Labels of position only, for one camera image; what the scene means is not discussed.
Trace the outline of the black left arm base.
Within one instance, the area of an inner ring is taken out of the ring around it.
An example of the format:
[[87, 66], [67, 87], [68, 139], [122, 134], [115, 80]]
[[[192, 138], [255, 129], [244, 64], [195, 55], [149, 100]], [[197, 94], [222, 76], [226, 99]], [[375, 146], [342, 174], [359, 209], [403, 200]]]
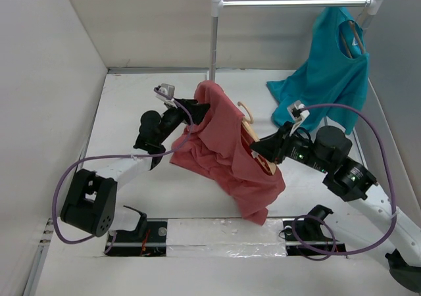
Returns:
[[108, 257], [165, 257], [168, 220], [124, 205], [116, 211], [107, 234], [104, 254]]

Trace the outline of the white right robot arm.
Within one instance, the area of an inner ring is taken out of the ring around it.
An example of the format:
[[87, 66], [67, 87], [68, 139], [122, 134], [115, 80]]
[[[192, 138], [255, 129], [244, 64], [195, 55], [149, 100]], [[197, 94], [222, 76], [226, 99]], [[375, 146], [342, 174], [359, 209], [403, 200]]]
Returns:
[[336, 240], [378, 261], [406, 289], [420, 292], [420, 227], [404, 212], [392, 207], [391, 197], [362, 164], [348, 156], [352, 142], [334, 126], [321, 127], [314, 139], [286, 122], [278, 131], [250, 145], [269, 162], [290, 158], [319, 172], [323, 184], [342, 201], [359, 211], [372, 227], [350, 223], [322, 205], [315, 206], [293, 233], [304, 230], [312, 239], [328, 231]]

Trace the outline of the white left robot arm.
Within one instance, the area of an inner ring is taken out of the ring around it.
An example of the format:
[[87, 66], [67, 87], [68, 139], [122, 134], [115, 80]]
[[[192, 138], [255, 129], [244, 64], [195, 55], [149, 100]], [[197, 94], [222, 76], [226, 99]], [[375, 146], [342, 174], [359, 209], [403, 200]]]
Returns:
[[185, 144], [187, 137], [169, 151], [163, 145], [180, 124], [187, 124], [191, 132], [211, 107], [196, 99], [165, 99], [164, 104], [167, 110], [162, 114], [147, 111], [141, 115], [139, 134], [129, 154], [87, 157], [80, 161], [115, 159], [102, 169], [81, 169], [75, 173], [61, 209], [62, 222], [91, 237], [105, 235], [114, 222], [117, 192]]

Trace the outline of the red t shirt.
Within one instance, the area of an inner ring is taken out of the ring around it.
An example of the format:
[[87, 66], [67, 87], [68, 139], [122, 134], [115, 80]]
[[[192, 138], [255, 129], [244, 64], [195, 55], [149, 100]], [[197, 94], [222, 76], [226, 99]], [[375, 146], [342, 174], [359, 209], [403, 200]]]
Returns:
[[280, 170], [267, 174], [241, 139], [243, 113], [212, 81], [201, 82], [194, 94], [210, 109], [192, 130], [172, 144], [170, 163], [214, 180], [234, 199], [241, 217], [263, 225], [272, 204], [285, 189]]

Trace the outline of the light wooden hanger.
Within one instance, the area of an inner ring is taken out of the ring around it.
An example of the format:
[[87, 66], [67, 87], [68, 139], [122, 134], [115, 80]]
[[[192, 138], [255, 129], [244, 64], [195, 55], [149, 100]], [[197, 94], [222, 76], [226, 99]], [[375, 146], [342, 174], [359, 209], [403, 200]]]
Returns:
[[[250, 145], [252, 142], [259, 142], [260, 139], [257, 135], [257, 133], [254, 131], [252, 124], [254, 123], [254, 118], [248, 107], [242, 103], [241, 101], [237, 102], [237, 106], [244, 109], [246, 114], [243, 115], [243, 119], [241, 121], [242, 126], [242, 132], [241, 132], [241, 138], [242, 140]], [[254, 158], [256, 162], [259, 163], [259, 166], [262, 168], [264, 172], [266, 172], [268, 175], [275, 175], [277, 166], [267, 161], [264, 157], [262, 157], [260, 154], [258, 154], [256, 151], [250, 151], [251, 156]]]

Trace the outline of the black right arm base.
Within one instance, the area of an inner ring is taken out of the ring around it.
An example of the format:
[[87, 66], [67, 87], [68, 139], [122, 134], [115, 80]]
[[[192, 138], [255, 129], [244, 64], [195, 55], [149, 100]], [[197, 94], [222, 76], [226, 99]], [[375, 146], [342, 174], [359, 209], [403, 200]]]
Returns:
[[[333, 214], [333, 210], [323, 205], [316, 205], [310, 210], [309, 214], [324, 220], [327, 216]], [[312, 260], [326, 259], [326, 255], [307, 249], [297, 241], [292, 232], [292, 222], [293, 218], [283, 219], [284, 228], [278, 233], [278, 237], [285, 240], [287, 256], [301, 256]], [[332, 239], [324, 235], [321, 223], [316, 220], [311, 218], [299, 218], [298, 221], [296, 221], [295, 229], [299, 237], [314, 248], [331, 251], [334, 247]]]

